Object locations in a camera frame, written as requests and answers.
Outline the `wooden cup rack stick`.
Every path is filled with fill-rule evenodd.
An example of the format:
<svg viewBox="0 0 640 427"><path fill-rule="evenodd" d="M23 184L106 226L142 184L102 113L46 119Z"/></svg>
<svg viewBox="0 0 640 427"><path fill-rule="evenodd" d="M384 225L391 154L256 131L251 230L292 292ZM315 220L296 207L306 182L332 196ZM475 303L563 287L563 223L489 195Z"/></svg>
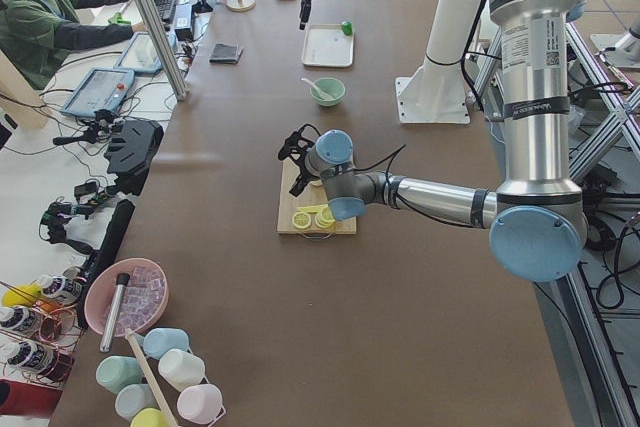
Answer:
<svg viewBox="0 0 640 427"><path fill-rule="evenodd" d="M139 345L136 334L132 330L127 329L125 331L125 339L129 343L132 352L134 353L134 356L140 365L144 377L146 378L147 383L150 386L152 394L165 418L167 425L171 427L178 427L178 423L169 407L169 404L159 386L158 381L155 378L151 367L148 364L148 361L146 360L142 348Z"/></svg>

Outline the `mint green cup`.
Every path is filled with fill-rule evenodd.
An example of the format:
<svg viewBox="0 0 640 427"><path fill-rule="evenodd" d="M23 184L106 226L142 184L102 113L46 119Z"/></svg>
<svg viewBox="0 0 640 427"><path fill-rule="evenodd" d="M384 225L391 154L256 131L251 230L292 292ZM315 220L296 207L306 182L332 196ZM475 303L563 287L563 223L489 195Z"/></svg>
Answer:
<svg viewBox="0 0 640 427"><path fill-rule="evenodd" d="M134 357L109 356L100 362L95 377L100 386L118 394L129 385L141 383L143 373Z"/></svg>

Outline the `white rectangular tray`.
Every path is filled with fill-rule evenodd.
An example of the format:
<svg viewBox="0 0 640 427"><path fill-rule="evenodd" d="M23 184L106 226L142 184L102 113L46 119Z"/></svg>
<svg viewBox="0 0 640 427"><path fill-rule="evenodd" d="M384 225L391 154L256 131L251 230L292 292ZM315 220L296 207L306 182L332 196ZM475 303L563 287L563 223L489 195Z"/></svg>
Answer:
<svg viewBox="0 0 640 427"><path fill-rule="evenodd" d="M306 28L301 61L309 67L350 67L354 44L355 35L346 35L340 24L311 24Z"/></svg>

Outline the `pale blue grey cup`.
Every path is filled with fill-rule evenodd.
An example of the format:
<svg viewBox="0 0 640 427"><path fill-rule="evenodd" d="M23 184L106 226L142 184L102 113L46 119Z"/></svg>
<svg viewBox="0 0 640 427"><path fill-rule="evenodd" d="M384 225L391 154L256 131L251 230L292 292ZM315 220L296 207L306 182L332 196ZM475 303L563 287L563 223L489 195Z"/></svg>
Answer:
<svg viewBox="0 0 640 427"><path fill-rule="evenodd" d="M146 408L156 408L155 397L148 384L131 384L116 396L115 411L121 418L131 421Z"/></svg>

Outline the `white ceramic spoon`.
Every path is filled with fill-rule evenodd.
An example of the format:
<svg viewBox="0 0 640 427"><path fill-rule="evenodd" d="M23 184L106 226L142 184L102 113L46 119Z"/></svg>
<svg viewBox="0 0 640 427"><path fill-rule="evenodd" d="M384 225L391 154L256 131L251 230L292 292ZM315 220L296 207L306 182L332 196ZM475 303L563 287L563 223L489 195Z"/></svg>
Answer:
<svg viewBox="0 0 640 427"><path fill-rule="evenodd" d="M307 84L313 91L315 91L321 99L325 101L331 101L334 99L334 97L331 94L323 91L316 83L314 83L310 79L306 77L301 77L300 80L303 83Z"/></svg>

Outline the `blue teach pendant far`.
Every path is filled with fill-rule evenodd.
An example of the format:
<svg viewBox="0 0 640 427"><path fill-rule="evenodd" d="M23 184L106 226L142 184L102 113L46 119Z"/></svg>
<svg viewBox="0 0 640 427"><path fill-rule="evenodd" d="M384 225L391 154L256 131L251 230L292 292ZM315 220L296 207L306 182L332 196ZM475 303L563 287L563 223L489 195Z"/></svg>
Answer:
<svg viewBox="0 0 640 427"><path fill-rule="evenodd" d="M151 75L162 69L162 63L150 35L147 32L136 32L114 67L131 70L135 74Z"/></svg>

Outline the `pink cup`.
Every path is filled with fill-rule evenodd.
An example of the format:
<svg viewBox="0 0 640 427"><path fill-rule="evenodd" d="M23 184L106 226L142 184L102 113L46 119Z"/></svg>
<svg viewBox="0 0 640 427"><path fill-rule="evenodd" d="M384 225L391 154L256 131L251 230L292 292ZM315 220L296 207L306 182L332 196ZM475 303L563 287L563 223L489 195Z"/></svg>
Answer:
<svg viewBox="0 0 640 427"><path fill-rule="evenodd" d="M213 422L223 409L223 397L220 389L213 384L200 384L187 387L178 397L179 415L197 424Z"/></svg>

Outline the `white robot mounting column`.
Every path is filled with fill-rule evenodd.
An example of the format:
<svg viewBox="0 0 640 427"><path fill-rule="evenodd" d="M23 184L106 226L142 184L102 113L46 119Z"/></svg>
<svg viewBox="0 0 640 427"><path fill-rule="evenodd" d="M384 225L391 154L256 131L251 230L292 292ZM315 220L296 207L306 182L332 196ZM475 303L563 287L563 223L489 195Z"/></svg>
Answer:
<svg viewBox="0 0 640 427"><path fill-rule="evenodd" d="M467 91L461 66L485 0L438 0L424 61L412 76L396 79L403 124L467 124Z"/></svg>

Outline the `silver metal tube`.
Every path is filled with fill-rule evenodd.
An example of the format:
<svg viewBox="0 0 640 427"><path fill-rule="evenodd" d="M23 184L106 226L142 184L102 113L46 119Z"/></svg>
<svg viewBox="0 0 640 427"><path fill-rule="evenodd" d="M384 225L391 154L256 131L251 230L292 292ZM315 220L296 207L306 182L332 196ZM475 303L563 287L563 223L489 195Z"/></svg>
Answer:
<svg viewBox="0 0 640 427"><path fill-rule="evenodd" d="M130 275L128 273L120 273L116 277L115 290L99 345L99 351L103 354L108 354L111 350L118 316L129 280Z"/></svg>

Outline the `yellow cup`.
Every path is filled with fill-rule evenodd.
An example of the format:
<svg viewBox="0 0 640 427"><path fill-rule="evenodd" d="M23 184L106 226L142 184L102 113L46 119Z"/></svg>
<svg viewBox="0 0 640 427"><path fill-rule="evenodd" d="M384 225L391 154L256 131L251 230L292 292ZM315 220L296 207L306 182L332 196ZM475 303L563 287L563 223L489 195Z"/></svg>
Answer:
<svg viewBox="0 0 640 427"><path fill-rule="evenodd" d="M167 427L164 414L156 408L145 408L131 420L130 427Z"/></svg>

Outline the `aluminium frame post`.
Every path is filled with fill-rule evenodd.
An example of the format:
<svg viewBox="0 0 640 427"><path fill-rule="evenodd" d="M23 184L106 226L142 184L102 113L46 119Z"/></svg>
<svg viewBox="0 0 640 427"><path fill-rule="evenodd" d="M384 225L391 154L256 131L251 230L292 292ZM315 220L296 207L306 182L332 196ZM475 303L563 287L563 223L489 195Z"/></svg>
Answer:
<svg viewBox="0 0 640 427"><path fill-rule="evenodd" d="M161 66L166 74L172 91L178 102L184 101L188 94L188 88L181 70L178 68L162 21L156 10L153 0L134 0L142 17L147 31L159 57Z"/></svg>

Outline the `grey folded cloth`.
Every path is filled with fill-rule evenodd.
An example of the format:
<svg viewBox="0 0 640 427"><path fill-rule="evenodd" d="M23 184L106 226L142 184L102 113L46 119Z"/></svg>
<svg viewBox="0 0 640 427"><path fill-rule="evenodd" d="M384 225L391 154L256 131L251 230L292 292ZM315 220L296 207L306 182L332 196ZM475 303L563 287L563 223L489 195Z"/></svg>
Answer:
<svg viewBox="0 0 640 427"><path fill-rule="evenodd" d="M243 53L243 47L238 44L216 43L209 56L210 63L237 64Z"/></svg>

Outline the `blue teach pendant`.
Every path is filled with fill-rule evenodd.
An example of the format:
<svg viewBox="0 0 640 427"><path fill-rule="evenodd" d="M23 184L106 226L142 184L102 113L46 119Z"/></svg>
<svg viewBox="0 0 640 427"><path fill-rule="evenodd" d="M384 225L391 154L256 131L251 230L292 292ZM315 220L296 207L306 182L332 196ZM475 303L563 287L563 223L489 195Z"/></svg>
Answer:
<svg viewBox="0 0 640 427"><path fill-rule="evenodd" d="M135 74L151 75L162 69L162 63L150 35L147 32L136 32L114 67L131 70Z"/></svg>
<svg viewBox="0 0 640 427"><path fill-rule="evenodd" d="M95 117L99 110L117 113L135 80L130 69L92 68L61 107L62 115Z"/></svg>

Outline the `wooden cutting board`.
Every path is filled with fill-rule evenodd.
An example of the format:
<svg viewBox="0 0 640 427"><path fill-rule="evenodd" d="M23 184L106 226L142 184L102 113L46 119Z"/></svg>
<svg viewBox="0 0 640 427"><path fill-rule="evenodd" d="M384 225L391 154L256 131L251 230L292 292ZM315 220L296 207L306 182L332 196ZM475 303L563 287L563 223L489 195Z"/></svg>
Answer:
<svg viewBox="0 0 640 427"><path fill-rule="evenodd" d="M279 234L301 234L306 236L323 235L355 235L357 233L357 223L355 218L345 221L336 221L329 229L320 229L315 225L314 214L311 214L312 224L306 230L297 230L291 223L291 217L298 206L311 206L326 204L327 197L323 187L313 187L308 184L304 192L299 197L294 197L289 193L289 189L298 176L298 167L289 159L282 162L281 187L278 207L277 232Z"/></svg>

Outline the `blue teach pendant near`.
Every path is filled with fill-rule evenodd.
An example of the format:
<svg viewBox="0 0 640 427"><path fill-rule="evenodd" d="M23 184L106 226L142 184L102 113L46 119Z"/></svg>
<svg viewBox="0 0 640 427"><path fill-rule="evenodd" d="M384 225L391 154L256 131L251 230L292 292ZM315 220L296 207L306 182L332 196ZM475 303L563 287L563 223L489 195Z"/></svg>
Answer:
<svg viewBox="0 0 640 427"><path fill-rule="evenodd" d="M95 117L99 110L117 113L135 80L130 69L92 68L61 107L62 115Z"/></svg>

